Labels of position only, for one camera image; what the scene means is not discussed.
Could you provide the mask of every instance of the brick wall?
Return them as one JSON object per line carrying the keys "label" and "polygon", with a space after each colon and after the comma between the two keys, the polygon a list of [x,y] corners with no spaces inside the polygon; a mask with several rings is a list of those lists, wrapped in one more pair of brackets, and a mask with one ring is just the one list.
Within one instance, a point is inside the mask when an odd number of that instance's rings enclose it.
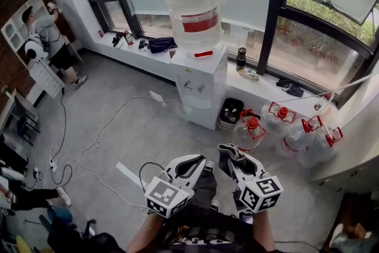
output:
{"label": "brick wall", "polygon": [[[26,2],[27,0],[0,0],[0,28],[12,17],[14,13]],[[54,0],[43,0],[45,5]],[[56,22],[60,32],[66,35],[68,39],[73,42],[75,37],[62,15]],[[18,51],[24,57],[24,48],[21,47]],[[17,88],[19,92],[26,97],[34,81],[29,76],[29,71],[21,63],[16,54],[9,47],[7,41],[0,32],[0,89],[7,85],[10,92]],[[7,97],[0,93],[0,112],[4,108]]]}

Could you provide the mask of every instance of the plastic jug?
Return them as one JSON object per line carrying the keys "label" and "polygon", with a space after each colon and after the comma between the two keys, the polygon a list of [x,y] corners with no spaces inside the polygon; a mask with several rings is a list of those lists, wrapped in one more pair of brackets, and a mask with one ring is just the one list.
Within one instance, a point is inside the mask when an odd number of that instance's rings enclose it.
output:
{"label": "plastic jug", "polygon": [[260,149],[269,149],[288,133],[296,119],[296,112],[289,111],[277,103],[265,104],[261,110],[261,126],[266,135],[259,144]]}
{"label": "plastic jug", "polygon": [[326,133],[324,128],[317,130],[311,146],[298,153],[299,162],[306,168],[311,168],[319,162],[330,160],[338,151],[335,143],[343,138],[340,128],[330,130],[330,134],[331,136]]}
{"label": "plastic jug", "polygon": [[309,120],[296,120],[286,134],[277,144],[277,152],[290,156],[304,150],[312,144],[316,135],[315,130],[322,127],[319,116],[314,116]]}
{"label": "plastic jug", "polygon": [[178,51],[201,58],[220,41],[220,4],[224,0],[165,0]]}
{"label": "plastic jug", "polygon": [[259,124],[258,118],[252,116],[253,111],[246,110],[240,114],[240,120],[233,129],[233,143],[242,152],[255,149],[261,142],[266,131]]}

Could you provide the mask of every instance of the water cooler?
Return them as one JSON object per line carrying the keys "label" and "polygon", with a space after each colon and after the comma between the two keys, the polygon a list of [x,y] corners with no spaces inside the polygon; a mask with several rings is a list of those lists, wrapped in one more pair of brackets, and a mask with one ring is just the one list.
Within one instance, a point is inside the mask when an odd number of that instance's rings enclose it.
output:
{"label": "water cooler", "polygon": [[226,94],[226,49],[218,43],[213,55],[199,59],[178,49],[170,62],[187,119],[211,130],[216,129]]}

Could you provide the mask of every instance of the black bag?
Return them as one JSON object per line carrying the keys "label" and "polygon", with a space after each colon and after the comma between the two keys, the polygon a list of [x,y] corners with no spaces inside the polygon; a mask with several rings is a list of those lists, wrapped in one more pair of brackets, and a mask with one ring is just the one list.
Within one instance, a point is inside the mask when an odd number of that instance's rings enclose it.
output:
{"label": "black bag", "polygon": [[178,47],[172,37],[165,38],[154,38],[149,40],[149,49],[150,51],[155,53],[165,52],[168,49],[174,49]]}

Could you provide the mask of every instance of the black shorts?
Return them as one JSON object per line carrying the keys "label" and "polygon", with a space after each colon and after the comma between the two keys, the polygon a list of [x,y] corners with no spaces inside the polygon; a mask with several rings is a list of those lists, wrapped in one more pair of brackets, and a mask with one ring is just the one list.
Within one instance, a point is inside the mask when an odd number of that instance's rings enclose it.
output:
{"label": "black shorts", "polygon": [[50,58],[50,62],[55,65],[57,69],[67,70],[75,63],[75,59],[71,56],[67,45],[64,44],[59,51]]}

